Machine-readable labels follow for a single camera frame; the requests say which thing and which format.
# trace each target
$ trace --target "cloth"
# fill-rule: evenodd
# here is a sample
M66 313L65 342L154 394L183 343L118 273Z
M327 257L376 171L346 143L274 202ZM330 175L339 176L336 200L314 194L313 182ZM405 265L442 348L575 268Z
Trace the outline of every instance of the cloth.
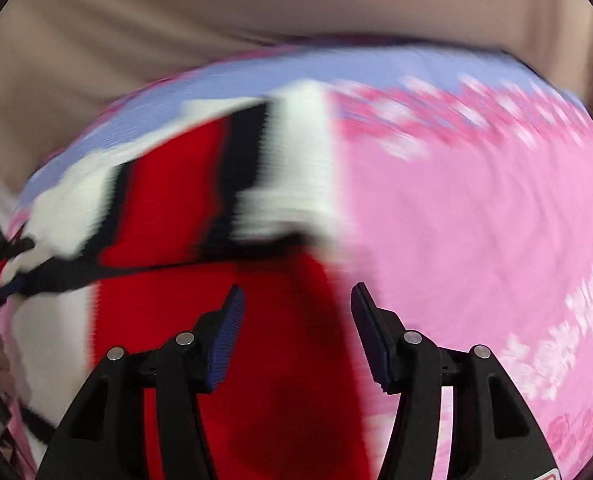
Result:
M64 292L142 269L263 256L295 234L329 262L340 222L328 98L303 81L266 100L193 102L148 136L88 154L36 199L24 228L36 245L7 265L7 280L19 270L26 296ZM186 184L195 181L198 191ZM140 254L141 243L156 243L157 256Z
M304 171L305 161L312 163L310 152L302 150L291 164L290 154L281 150L289 137L302 130L317 134L315 147L322 146L321 139L331 134L330 128L316 127L313 107L324 104L318 87L315 83L297 83L295 89L279 92L279 97L268 103L254 100L251 107L235 110L226 118L160 139L160 145L121 165L110 176L112 196L101 200L106 208L100 222L85 232L84 243L77 244L76 253L65 252L73 247L71 238L54 235L51 224L43 225L55 213L50 208L52 203L59 208L65 204L38 199L36 215L27 224L28 234L36 237L36 248L17 259L25 260L26 266L28 261L36 263L36 255L45 254L46 246L69 257L48 269L53 256L27 272L20 291L29 296L94 287L94 306L88 305L94 309L93 363L112 346L121 345L130 352L161 346L180 326L191 328L201 313L218 308L233 283L243 286L246 318L236 346L233 374L228 375L227 388L219 388L218 394L201 402L211 453L222 476L359 479L369 471L347 346L323 267L294 242L280 244L273 254L265 251L293 231L308 234L308 222L299 222L294 212L301 212L314 226L321 224L316 221L321 211L307 206L314 195L308 191L308 174ZM272 111L275 101L277 106ZM273 137L282 142L275 142ZM329 166L331 160L321 160L325 153L319 152L319 163ZM321 175L320 168L312 168L314 176ZM281 176L289 172L291 178ZM79 179L79 190L83 182L85 179ZM320 202L327 196L324 182L318 181L317 191L314 198ZM263 205L263 196L284 209L270 211ZM82 197L90 199L90 193L74 198ZM286 206L291 204L295 207L287 208L292 214L286 216ZM260 213L255 217L258 221L246 218L255 212ZM271 212L278 213L278 223L268 216ZM238 223L243 235L235 234ZM247 224L265 224L268 229L256 230L250 238L245 235ZM306 227L299 229L300 224ZM71 234L78 226L70 224L65 230ZM236 246L241 240L247 243L244 251ZM67 266L81 261L101 266L102 272L126 267L138 272L110 277L97 274L93 280L80 283L80 267L68 272ZM129 313L124 310L128 304ZM271 304L280 307L269 311ZM311 317L306 324L304 314ZM135 330L152 315L161 322L154 322L147 335ZM303 341L308 341L308 349L302 348ZM23 355L21 360L28 363ZM28 378L31 384L37 380L36 376ZM56 394L41 398L35 388L25 400L58 422L63 414L58 410L69 402L68 397L64 402L61 396L54 404L59 392L63 393L62 387ZM341 402L338 392L344 393ZM163 479L152 402L154 399L147 397L148 465L152 478ZM307 407L307 415L293 409L296 402ZM255 437L242 438L244 434ZM284 436L289 446L280 444ZM263 450L262 455L252 449Z
M504 48L585 95L587 0L12 0L0 16L0 180L144 84L286 38L404 35Z

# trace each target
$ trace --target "pink cloth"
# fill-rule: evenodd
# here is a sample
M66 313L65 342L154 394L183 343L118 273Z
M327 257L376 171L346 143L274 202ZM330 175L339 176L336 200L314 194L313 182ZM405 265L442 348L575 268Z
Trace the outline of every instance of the pink cloth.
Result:
M458 95L407 86L339 94L353 219L344 289L366 282L440 346L488 345L573 478L593 454L593 123L538 90L467 77ZM356 337L353 349L378 465L398 398L370 380ZM437 479L449 424L441 435Z

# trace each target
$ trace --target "red cloth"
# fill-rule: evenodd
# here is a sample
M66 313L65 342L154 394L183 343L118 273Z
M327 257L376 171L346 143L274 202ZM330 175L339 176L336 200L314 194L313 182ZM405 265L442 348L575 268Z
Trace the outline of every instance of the red cloth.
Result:
M104 264L169 262L204 234L222 128L215 121L136 161L117 243ZM94 362L113 346L161 346L221 307L230 286L246 294L243 327L224 383L200 396L220 478L369 478L361 412L323 267L297 250L258 262L224 262L104 280L94 320ZM153 392L145 397L148 469L163 479Z

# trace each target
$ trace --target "beige fabric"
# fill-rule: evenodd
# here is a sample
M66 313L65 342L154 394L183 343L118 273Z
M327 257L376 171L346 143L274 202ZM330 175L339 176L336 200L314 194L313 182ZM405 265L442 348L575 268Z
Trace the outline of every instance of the beige fabric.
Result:
M584 95L592 22L586 0L13 0L0 17L0 178L20 189L125 92L288 36L500 46Z

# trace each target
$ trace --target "white pattern on pink fabric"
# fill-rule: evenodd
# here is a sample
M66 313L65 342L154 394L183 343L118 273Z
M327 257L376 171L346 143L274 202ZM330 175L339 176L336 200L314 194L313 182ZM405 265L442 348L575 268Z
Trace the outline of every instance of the white pattern on pink fabric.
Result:
M515 334L508 336L506 348L499 357L519 391L528 399L555 400L557 390L576 363L579 339L586 335L593 338L593 267L589 279L583 280L579 288L565 298L565 305L574 314L574 320L548 329L551 338L538 344L531 362L528 362L530 347L522 344Z
M538 91L528 94L509 82L497 90L469 75L460 81L458 94L412 76L401 81L406 90L340 81L336 95L345 130L381 139L384 149L404 160L427 158L432 139L448 145L484 140L500 145L514 137L536 149L539 139L583 146L584 137L593 137L586 110L554 90L546 93L535 86Z

